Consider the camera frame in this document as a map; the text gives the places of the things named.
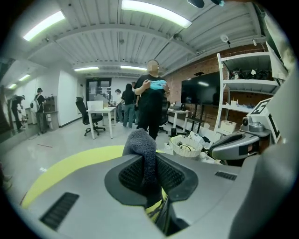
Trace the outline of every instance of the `black office chair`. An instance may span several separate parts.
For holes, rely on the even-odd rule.
[[[159,130],[164,131],[166,134],[168,134],[168,131],[165,130],[162,127],[162,125],[166,125],[166,123],[168,122],[168,108],[169,108],[169,106],[170,106],[170,102],[167,101],[167,98],[164,98],[163,99],[163,105],[162,105],[162,118],[161,118]]]
[[[76,106],[82,114],[83,124],[84,125],[89,125],[90,122],[89,122],[89,118],[88,118],[88,112],[86,111],[86,107],[85,107],[83,99],[81,97],[77,97]],[[106,131],[106,129],[103,128],[103,127],[95,126],[95,125],[98,124],[99,121],[103,120],[103,116],[101,116],[101,115],[96,116],[94,114],[94,115],[92,115],[92,119],[93,119],[93,121],[92,121],[93,129],[94,129],[95,132],[97,132],[97,135],[99,135],[98,129],[103,129],[104,131]],[[86,134],[89,133],[89,132],[91,132],[91,128],[87,128],[85,130],[84,136],[86,136]]]

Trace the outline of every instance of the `brick wall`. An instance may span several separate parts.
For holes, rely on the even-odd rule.
[[[233,49],[228,49],[220,52],[221,57],[228,57],[231,54],[239,55],[245,53],[252,53],[252,52],[261,52],[263,48],[261,45],[246,45],[241,47],[236,47]],[[188,78],[195,77],[195,73],[197,72],[204,72],[205,74],[213,73],[219,71],[217,54],[212,54],[205,58],[202,58],[192,64],[185,66],[165,77],[170,89],[171,94],[168,98],[170,102],[180,101],[181,100],[181,82],[183,80],[187,80]],[[224,68],[223,71],[223,79],[227,79],[227,70]],[[239,104],[253,104],[256,105],[261,100],[270,98],[270,95],[263,95],[263,94],[256,94],[256,93],[245,93],[245,92],[232,92],[231,99],[238,99]],[[227,88],[223,94],[223,103],[228,99],[228,91]],[[194,111],[195,105],[187,105],[187,108],[191,111]],[[222,110],[221,120],[225,118],[226,110]],[[214,130],[216,118],[218,113],[218,107],[215,106],[205,106],[203,120],[210,124],[210,129]],[[197,109],[197,118],[200,116],[200,106]],[[242,118],[246,116],[246,113],[236,112],[236,111],[229,111],[228,120],[236,122],[236,128],[239,128],[241,125]]]

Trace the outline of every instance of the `blue object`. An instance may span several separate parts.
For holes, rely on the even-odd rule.
[[[163,86],[166,84],[167,84],[167,82],[164,80],[151,80],[150,88],[153,90],[162,90]]]

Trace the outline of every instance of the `wall-mounted tv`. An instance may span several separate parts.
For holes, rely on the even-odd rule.
[[[219,105],[219,97],[219,71],[182,81],[183,104]]]

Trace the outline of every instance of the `black pants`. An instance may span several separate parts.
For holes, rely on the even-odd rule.
[[[149,135],[154,140],[158,135],[159,126],[161,122],[162,112],[148,112],[139,110],[138,127],[147,130],[149,128]]]
[[[11,110],[12,110],[12,112],[14,114],[15,124],[17,125],[17,129],[20,129],[22,127],[22,124],[21,124],[21,122],[19,120],[18,109],[17,109],[17,107],[13,107]]]

